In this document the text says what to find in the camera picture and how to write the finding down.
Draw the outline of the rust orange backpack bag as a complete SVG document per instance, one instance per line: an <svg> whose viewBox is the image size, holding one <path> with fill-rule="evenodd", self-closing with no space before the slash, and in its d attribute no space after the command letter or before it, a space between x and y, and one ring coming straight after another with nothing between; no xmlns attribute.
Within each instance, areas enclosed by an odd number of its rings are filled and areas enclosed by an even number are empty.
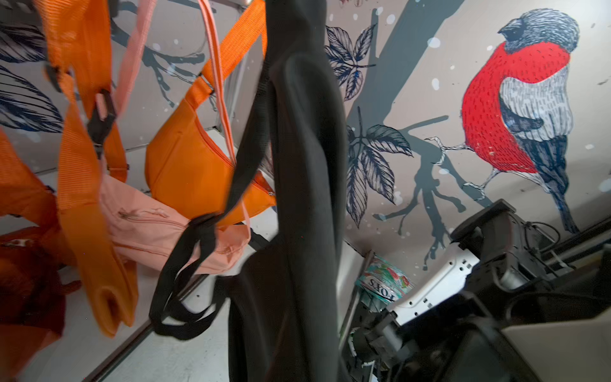
<svg viewBox="0 0 611 382"><path fill-rule="evenodd" d="M33 356L62 337L66 296L58 262L29 227L1 236L1 380L14 381Z"/></svg>

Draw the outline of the dark orange bag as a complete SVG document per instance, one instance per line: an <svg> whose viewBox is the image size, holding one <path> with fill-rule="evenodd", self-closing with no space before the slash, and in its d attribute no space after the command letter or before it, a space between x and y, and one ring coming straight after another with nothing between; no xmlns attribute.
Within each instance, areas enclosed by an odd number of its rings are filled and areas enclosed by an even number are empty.
<svg viewBox="0 0 611 382"><path fill-rule="evenodd" d="M11 232L1 241L39 247L57 264L77 265L59 224L53 191L21 161L4 133L1 133L1 215L21 217L35 224Z"/></svg>

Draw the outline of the orange crossbody bag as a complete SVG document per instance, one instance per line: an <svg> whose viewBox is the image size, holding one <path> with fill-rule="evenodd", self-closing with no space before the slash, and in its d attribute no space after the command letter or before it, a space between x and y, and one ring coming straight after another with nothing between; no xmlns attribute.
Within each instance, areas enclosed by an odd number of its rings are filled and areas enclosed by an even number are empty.
<svg viewBox="0 0 611 382"><path fill-rule="evenodd" d="M105 1L37 1L47 42L49 78L68 100L58 165L60 227L76 256L100 332L133 326L137 265L116 253L100 206L102 156L120 181L127 163L111 99L111 25Z"/></svg>

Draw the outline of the orange sling bag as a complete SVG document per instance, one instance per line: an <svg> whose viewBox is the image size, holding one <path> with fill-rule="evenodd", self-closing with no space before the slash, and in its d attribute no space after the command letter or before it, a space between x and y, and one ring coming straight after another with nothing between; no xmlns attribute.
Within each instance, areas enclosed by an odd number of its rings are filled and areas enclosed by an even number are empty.
<svg viewBox="0 0 611 382"><path fill-rule="evenodd" d="M212 8L199 3L208 38L210 58L185 97L146 149L145 175L153 198L189 218L225 210L235 167L235 150L226 103L224 80L258 39L267 40L263 1L243 12L224 40L219 40ZM228 150L208 136L197 109L210 96L225 130Z"/></svg>

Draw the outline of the pink waist bag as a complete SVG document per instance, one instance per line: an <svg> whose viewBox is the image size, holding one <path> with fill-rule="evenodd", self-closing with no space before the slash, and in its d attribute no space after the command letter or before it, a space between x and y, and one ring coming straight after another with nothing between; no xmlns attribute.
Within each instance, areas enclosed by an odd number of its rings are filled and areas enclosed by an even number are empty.
<svg viewBox="0 0 611 382"><path fill-rule="evenodd" d="M119 84L112 98L118 116L126 108L135 86L155 6L155 1L138 3L136 26L128 40ZM160 271L187 228L188 219L108 173L103 175L100 202L117 253L125 260ZM250 239L249 224L217 229L213 252L196 267L197 274L218 275L228 271L243 255Z"/></svg>

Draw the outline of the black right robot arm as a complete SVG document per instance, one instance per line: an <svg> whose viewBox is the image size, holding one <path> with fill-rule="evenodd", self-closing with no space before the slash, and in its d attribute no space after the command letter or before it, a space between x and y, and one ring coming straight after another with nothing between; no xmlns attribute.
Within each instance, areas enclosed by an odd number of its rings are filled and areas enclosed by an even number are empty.
<svg viewBox="0 0 611 382"><path fill-rule="evenodd" d="M561 242L494 202L421 286L348 322L344 381L608 381L610 223Z"/></svg>

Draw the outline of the black waist bag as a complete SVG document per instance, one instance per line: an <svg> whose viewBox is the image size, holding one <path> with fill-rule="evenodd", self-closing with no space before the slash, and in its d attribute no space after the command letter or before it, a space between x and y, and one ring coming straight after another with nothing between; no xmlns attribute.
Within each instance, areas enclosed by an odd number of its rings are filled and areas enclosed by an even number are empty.
<svg viewBox="0 0 611 382"><path fill-rule="evenodd" d="M269 1L267 54L229 193L272 153L278 233L239 274L217 277L210 307L182 324L195 338L228 303L233 381L344 381L337 272L344 242L348 140L325 52L324 1Z"/></svg>

